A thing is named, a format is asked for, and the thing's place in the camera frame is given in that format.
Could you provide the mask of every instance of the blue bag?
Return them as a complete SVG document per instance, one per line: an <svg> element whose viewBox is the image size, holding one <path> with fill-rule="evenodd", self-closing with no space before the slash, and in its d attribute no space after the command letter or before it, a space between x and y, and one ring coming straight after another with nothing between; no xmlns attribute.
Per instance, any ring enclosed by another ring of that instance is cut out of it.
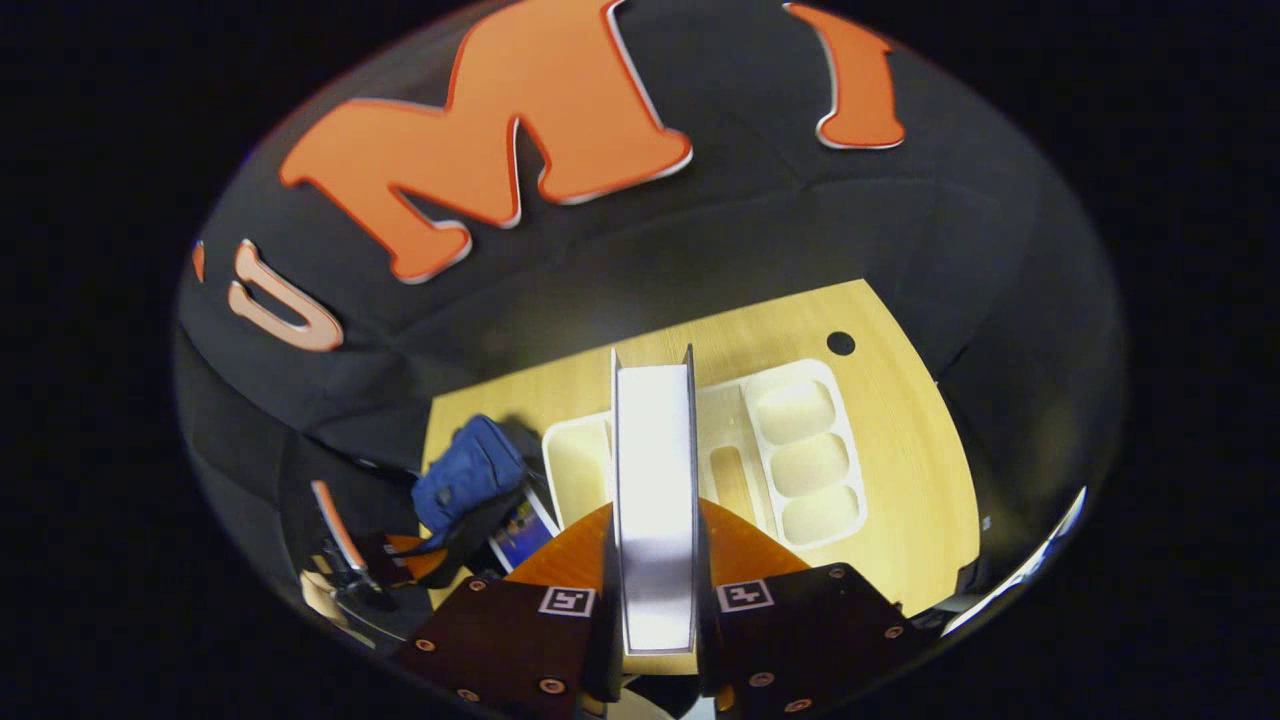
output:
<svg viewBox="0 0 1280 720"><path fill-rule="evenodd" d="M467 420L444 455L413 483L413 510L431 530L420 550L443 546L467 512L516 491L527 474L524 457L497 423L484 415Z"/></svg>

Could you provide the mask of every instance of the black fabric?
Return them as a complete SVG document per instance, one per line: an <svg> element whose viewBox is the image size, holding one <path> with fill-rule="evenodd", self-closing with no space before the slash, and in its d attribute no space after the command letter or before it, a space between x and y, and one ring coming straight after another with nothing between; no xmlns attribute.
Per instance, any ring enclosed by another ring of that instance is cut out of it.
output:
<svg viewBox="0 0 1280 720"><path fill-rule="evenodd" d="M663 123L692 140L689 167L557 206L536 192L543 161L522 136L521 223L498 229L413 199L433 219L465 220L475 246L425 284L399 283L380 245L316 188L284 187L278 169L301 133L348 97L442 104L462 33L481 15L468 10L411 36L294 113L243 164L201 232L206 282L191 272L183 282L183 327L227 382L343 454L416 469L435 395L856 278L936 372L1036 241L1034 149L910 50L888 60L906 142L836 151L814 137L831 104L822 45L778 3L737 3L732 14L709 1L625 3L620 32ZM230 313L227 284L246 237L334 313L343 347L301 351Z"/></svg>
<svg viewBox="0 0 1280 720"><path fill-rule="evenodd" d="M627 683L627 689L672 717L684 717L699 698L696 675L641 675Z"/></svg>
<svg viewBox="0 0 1280 720"><path fill-rule="evenodd" d="M984 560L986 570L982 578L957 578L956 592L983 592L1000 584L1027 560L1037 544L1044 541L1044 534L1037 534L1037 528L1043 520L1037 521L1018 514L1009 491L992 468L991 450L964 411L947 398L947 386L940 383L938 388L946 400L969 462L969 477L973 479L974 498L978 503L979 560ZM961 585L961 580L968 582Z"/></svg>
<svg viewBox="0 0 1280 720"><path fill-rule="evenodd" d="M1106 258L1059 176L1015 282L938 387L970 460L993 580L1021 564L1110 468L1126 407L1126 342Z"/></svg>
<svg viewBox="0 0 1280 720"><path fill-rule="evenodd" d="M489 543L484 543L476 548L475 552L468 555L463 561L467 570L471 570L472 575L479 575L481 578L503 579L507 577L507 569L502 566L502 561L494 555L493 548Z"/></svg>
<svg viewBox="0 0 1280 720"><path fill-rule="evenodd" d="M205 495L274 591L301 600L298 571L328 534L311 480L328 483L349 532L417 534L407 482L285 427L227 386L186 333L174 340L178 413Z"/></svg>

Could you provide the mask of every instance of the orange letter m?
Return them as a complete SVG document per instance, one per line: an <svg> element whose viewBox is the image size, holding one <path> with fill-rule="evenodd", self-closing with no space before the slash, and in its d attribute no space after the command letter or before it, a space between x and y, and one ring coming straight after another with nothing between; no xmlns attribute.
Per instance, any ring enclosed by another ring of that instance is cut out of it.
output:
<svg viewBox="0 0 1280 720"><path fill-rule="evenodd" d="M422 217L404 192L497 227L520 222L516 127L541 151L538 190L584 202L671 174L692 156L666 129L613 20L622 0L524 0L462 40L444 108L349 100L321 118L280 165L280 181L316 186L392 256L392 273L425 282L463 259L471 233Z"/></svg>

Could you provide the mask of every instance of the black hole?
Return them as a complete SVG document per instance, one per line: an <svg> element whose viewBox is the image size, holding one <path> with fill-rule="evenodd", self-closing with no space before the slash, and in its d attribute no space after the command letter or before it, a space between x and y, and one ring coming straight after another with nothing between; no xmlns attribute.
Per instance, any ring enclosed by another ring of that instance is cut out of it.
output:
<svg viewBox="0 0 1280 720"><path fill-rule="evenodd" d="M854 338L849 333L835 332L827 336L827 347L836 355L850 355L854 351Z"/></svg>

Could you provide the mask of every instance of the blue backpack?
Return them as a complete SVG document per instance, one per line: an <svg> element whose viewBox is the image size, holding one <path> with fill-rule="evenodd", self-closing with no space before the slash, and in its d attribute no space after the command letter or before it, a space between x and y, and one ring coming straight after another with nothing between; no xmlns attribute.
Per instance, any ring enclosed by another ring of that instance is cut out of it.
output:
<svg viewBox="0 0 1280 720"><path fill-rule="evenodd" d="M481 506L493 510L484 515L495 515L493 525L497 527L520 502L517 491L529 471L520 450L497 423L484 415L467 420L444 455L413 484L413 510L431 530L431 537L419 550L453 544L451 536L463 530L463 518ZM479 530L488 537L493 528Z"/></svg>

